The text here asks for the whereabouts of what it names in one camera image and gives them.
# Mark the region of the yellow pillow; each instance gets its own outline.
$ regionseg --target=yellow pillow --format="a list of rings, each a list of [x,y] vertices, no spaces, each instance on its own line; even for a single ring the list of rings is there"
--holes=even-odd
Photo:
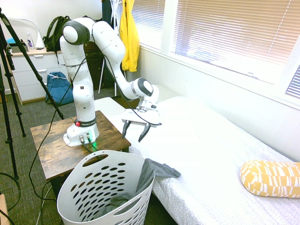
[[[254,195],[300,197],[300,163],[247,161],[240,170],[240,178]]]

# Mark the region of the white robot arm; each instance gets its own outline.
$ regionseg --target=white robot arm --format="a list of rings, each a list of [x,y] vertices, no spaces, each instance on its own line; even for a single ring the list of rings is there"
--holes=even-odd
[[[63,26],[60,48],[68,75],[73,81],[73,96],[77,118],[64,135],[65,143],[70,146],[82,144],[83,140],[95,142],[99,136],[96,125],[93,83],[86,63],[83,45],[92,41],[103,53],[108,69],[116,81],[120,91],[127,100],[139,98],[137,109],[125,110],[122,120],[125,122],[123,138],[131,122],[146,124],[139,141],[147,134],[150,126],[156,126],[159,114],[155,103],[158,99],[158,88],[144,78],[127,82],[120,70],[120,63],[125,55],[125,47],[119,36],[104,22],[95,22],[88,17],[68,21]]]

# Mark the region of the gray cloth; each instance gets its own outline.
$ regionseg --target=gray cloth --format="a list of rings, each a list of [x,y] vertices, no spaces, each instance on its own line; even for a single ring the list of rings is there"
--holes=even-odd
[[[135,191],[135,195],[131,196],[129,193],[122,193],[114,196],[111,198],[111,205],[102,208],[96,215],[95,218],[99,218],[104,216],[105,214],[113,211],[114,209],[118,208],[119,206],[123,205],[133,197],[137,196],[141,192],[143,192],[152,182],[154,177],[162,177],[162,178],[178,178],[181,176],[180,172],[177,170],[169,167],[167,164],[160,164],[155,162],[149,158],[145,159],[145,162],[142,166],[141,175],[137,184],[137,188]],[[131,203],[117,214],[124,213],[134,207],[137,201]]]

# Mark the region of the white dresser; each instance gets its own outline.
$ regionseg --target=white dresser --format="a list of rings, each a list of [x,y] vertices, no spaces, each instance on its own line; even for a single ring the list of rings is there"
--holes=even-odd
[[[68,72],[66,67],[63,66],[64,60],[60,52],[57,53],[59,64],[55,53],[47,52],[46,48],[43,50],[30,49],[27,54],[38,73],[43,78],[45,85],[47,83],[47,75],[50,72],[62,72],[68,79]],[[12,59],[15,66],[15,70],[12,72],[19,92],[21,104],[45,98],[46,92],[23,54],[14,53]]]

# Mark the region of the window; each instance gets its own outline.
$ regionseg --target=window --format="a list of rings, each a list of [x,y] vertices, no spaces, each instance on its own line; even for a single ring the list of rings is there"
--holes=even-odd
[[[171,51],[274,84],[299,15],[298,0],[178,0]]]
[[[165,10],[165,0],[135,0],[132,15],[140,42],[160,49]],[[117,9],[118,20],[122,14],[122,3]]]
[[[292,78],[292,81],[286,90],[286,94],[300,98],[300,66]]]

